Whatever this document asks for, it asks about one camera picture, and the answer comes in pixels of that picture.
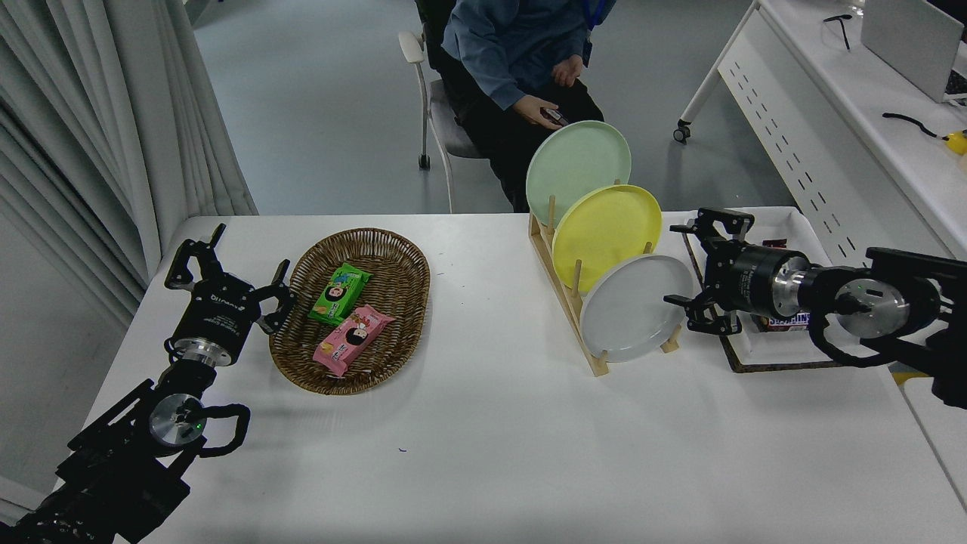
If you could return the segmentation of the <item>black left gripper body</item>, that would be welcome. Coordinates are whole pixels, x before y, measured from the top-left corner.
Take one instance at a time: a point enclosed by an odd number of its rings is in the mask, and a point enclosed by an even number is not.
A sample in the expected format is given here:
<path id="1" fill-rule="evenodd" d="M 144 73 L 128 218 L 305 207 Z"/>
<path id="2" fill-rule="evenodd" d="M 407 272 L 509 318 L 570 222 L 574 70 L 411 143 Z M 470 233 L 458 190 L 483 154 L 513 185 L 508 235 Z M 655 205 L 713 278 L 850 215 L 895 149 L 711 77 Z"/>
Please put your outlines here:
<path id="1" fill-rule="evenodd" d="M 217 345 L 228 356 L 239 356 L 261 307 L 252 299 L 255 288 L 235 276 L 197 283 L 189 306 L 171 337 L 171 347 L 184 351 L 191 341 Z"/>

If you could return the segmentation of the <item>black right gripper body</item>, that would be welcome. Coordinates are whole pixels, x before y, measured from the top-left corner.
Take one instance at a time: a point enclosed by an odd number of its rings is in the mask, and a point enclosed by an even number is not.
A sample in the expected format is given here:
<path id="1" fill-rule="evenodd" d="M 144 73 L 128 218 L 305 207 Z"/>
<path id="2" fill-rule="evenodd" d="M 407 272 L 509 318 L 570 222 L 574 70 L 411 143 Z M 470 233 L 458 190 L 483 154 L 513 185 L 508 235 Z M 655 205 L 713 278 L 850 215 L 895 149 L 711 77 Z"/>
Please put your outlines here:
<path id="1" fill-rule="evenodd" d="M 780 318 L 773 285 L 786 251 L 752 244 L 725 243 L 710 255 L 710 288 L 726 311 Z"/>

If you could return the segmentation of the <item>person's left hand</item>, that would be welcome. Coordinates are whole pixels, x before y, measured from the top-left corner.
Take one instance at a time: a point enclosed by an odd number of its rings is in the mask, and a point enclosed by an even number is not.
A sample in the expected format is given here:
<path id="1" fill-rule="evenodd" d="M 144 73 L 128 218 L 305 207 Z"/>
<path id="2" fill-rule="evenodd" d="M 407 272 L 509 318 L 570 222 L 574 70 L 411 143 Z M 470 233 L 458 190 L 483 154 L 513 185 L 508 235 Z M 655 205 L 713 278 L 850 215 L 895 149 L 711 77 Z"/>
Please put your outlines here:
<path id="1" fill-rule="evenodd" d="M 560 87 L 571 88 L 578 82 L 584 68 L 584 61 L 580 55 L 570 55 L 553 66 L 551 72 L 553 82 Z"/>

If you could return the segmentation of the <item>person's right hand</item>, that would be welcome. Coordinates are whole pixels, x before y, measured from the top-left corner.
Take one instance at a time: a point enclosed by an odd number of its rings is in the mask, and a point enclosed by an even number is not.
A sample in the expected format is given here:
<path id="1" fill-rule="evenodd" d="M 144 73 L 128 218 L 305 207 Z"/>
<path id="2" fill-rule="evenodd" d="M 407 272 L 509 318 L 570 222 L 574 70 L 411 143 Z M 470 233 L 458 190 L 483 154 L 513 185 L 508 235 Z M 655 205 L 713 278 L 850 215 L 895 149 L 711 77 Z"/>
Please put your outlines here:
<path id="1" fill-rule="evenodd" d="M 560 124 L 545 116 L 545 110 L 557 111 L 557 104 L 547 102 L 540 97 L 524 95 L 511 106 L 512 110 L 531 125 L 542 126 L 550 131 L 559 130 Z"/>

